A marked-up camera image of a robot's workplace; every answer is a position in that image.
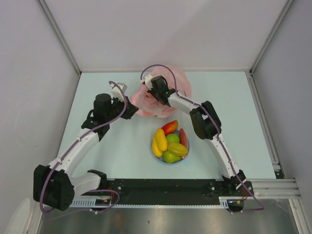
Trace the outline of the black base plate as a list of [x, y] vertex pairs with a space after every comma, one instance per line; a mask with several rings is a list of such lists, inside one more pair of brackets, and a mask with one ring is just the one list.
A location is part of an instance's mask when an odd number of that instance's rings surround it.
[[113, 189], [120, 195], [120, 200], [129, 201], [166, 201], [183, 204], [202, 204], [204, 197], [242, 197], [243, 192], [253, 193], [250, 181], [230, 193], [223, 180], [216, 179], [110, 179], [107, 189]]

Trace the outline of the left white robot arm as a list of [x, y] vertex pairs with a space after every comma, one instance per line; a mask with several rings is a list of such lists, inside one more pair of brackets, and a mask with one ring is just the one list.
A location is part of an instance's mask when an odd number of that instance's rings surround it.
[[76, 178], [72, 174], [87, 153], [103, 139], [111, 123], [118, 118], [130, 119], [137, 110], [124, 93], [96, 96], [93, 109], [74, 143], [47, 166], [39, 165], [34, 170], [33, 199], [43, 213], [47, 213], [44, 206], [65, 211], [79, 195], [93, 192], [102, 195], [107, 191], [109, 182], [105, 173], [88, 170]]

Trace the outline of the pink plastic bag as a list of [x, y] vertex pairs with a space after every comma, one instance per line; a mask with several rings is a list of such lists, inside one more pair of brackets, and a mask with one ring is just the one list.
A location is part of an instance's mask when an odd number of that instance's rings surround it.
[[[143, 78], [144, 73], [153, 68], [151, 77], [156, 78], [156, 83], [149, 88]], [[169, 65], [154, 64], [145, 68], [140, 75], [141, 85], [137, 92], [131, 96], [131, 103], [138, 107], [136, 112], [141, 116], [169, 117], [175, 112], [168, 98], [179, 92], [181, 95], [191, 98], [192, 85], [184, 71]]]

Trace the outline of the yellow fake lemon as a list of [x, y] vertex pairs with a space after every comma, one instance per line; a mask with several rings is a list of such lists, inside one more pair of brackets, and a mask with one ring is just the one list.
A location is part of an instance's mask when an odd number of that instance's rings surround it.
[[187, 147], [177, 142], [169, 143], [167, 150], [176, 156], [186, 156], [188, 154]]

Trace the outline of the yellow fake mango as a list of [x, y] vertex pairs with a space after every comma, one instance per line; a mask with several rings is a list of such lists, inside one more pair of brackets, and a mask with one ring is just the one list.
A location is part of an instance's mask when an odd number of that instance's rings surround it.
[[158, 148], [155, 137], [153, 137], [152, 140], [152, 151], [157, 158], [160, 158], [162, 156], [162, 151]]

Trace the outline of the green fake fruit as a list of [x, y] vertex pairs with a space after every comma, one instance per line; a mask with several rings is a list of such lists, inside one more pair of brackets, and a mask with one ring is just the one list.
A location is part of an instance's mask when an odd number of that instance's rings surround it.
[[167, 139], [168, 144], [170, 144], [172, 142], [173, 143], [180, 143], [180, 137], [177, 134], [168, 134], [166, 136], [166, 139]]

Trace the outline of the red fake mango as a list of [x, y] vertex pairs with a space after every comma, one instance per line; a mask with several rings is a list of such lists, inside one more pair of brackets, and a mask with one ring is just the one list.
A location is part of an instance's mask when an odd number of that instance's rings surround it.
[[164, 132], [164, 134], [167, 136], [168, 134], [172, 134], [173, 132], [175, 132], [178, 129], [178, 121], [177, 120], [173, 120], [167, 124], [165, 124], [164, 126], [162, 126], [162, 130]]

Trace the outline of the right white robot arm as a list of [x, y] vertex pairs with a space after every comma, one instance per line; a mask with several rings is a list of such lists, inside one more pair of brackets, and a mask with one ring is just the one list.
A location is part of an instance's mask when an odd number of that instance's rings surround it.
[[162, 105], [174, 107], [190, 116], [195, 134], [207, 142], [221, 167], [225, 191], [229, 195], [237, 195], [242, 188], [248, 188], [245, 185], [247, 179], [244, 172], [226, 147], [221, 133], [221, 121], [211, 102], [199, 104], [190, 100], [176, 89], [170, 89], [162, 76], [146, 75], [141, 83], [146, 85], [148, 93]]

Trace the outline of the red fake watermelon slice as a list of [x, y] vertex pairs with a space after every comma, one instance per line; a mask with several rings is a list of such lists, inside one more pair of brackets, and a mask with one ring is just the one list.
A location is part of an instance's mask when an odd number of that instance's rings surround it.
[[189, 148], [188, 139], [185, 131], [181, 128], [179, 130], [180, 144], [185, 146], [187, 149]]

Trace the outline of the green fake pear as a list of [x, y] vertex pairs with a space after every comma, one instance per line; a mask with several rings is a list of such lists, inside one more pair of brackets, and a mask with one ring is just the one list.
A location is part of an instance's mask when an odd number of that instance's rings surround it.
[[174, 155], [173, 153], [169, 152], [169, 151], [165, 151], [163, 152], [163, 160], [166, 163], [175, 163], [179, 160], [181, 160], [180, 156]]

